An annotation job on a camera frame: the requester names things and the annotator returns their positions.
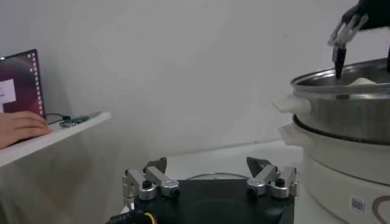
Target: white pot handle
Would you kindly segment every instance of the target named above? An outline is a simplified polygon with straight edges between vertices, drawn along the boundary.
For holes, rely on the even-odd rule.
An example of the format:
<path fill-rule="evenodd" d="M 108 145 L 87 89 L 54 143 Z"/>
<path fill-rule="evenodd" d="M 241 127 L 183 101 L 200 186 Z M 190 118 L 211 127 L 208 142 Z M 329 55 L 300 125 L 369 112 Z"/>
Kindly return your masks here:
<path fill-rule="evenodd" d="M 281 113 L 310 114 L 310 101 L 292 94 L 272 103 Z"/>
<path fill-rule="evenodd" d="M 295 124 L 289 124 L 278 129 L 286 145 L 300 147 L 312 147 L 314 142 L 311 137 L 300 131 Z"/>

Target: pot rim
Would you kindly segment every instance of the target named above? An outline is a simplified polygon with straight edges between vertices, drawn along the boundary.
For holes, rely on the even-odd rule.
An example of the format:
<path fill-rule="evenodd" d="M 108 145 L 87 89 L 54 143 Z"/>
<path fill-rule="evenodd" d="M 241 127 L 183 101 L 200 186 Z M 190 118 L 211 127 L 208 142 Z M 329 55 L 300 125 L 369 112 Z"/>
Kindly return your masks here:
<path fill-rule="evenodd" d="M 387 68 L 387 58 L 380 58 L 371 61 L 364 61 L 359 63 L 354 63 L 344 67 L 344 72 L 352 72 L 353 70 L 373 67 L 377 69 Z M 311 85 L 300 85 L 302 81 L 308 79 L 319 79 L 322 77 L 334 77 L 335 69 L 326 69 L 317 72 L 311 72 L 309 74 L 301 75 L 291 80 L 290 84 L 294 87 L 295 91 L 301 92 L 311 92 L 311 93 L 383 93 L 390 91 L 390 83 L 378 83 L 378 84 L 368 84 L 368 85 L 330 85 L 330 86 L 311 86 Z"/>

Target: sticker label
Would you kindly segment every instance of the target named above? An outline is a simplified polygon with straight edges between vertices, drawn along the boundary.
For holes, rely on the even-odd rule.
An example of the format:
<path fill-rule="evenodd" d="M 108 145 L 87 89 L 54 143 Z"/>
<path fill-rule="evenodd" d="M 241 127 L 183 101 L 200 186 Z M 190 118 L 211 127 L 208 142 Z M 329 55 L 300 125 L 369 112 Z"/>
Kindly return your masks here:
<path fill-rule="evenodd" d="M 0 104 L 16 101 L 13 79 L 0 82 Z"/>
<path fill-rule="evenodd" d="M 366 212 L 366 201 L 358 196 L 351 195 L 350 207 L 352 211 L 364 215 Z"/>

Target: laptop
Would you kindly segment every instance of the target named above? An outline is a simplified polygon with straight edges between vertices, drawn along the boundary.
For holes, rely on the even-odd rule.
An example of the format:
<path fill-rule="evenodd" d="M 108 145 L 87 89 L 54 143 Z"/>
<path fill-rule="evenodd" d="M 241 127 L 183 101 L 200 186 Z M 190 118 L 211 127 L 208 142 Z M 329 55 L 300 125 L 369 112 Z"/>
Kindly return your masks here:
<path fill-rule="evenodd" d="M 36 49 L 0 57 L 0 113 L 18 111 L 45 117 Z"/>

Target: yellow wire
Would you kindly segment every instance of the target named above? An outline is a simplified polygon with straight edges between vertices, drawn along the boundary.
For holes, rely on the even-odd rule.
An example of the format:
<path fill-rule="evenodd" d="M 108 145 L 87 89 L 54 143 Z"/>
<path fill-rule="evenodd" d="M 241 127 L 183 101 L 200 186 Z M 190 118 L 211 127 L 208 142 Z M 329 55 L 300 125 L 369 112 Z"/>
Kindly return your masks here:
<path fill-rule="evenodd" d="M 145 212 L 144 215 L 148 216 L 149 218 L 151 218 L 152 220 L 152 224 L 156 224 L 156 222 L 154 221 L 154 217 L 152 214 L 148 213 L 148 212 Z"/>

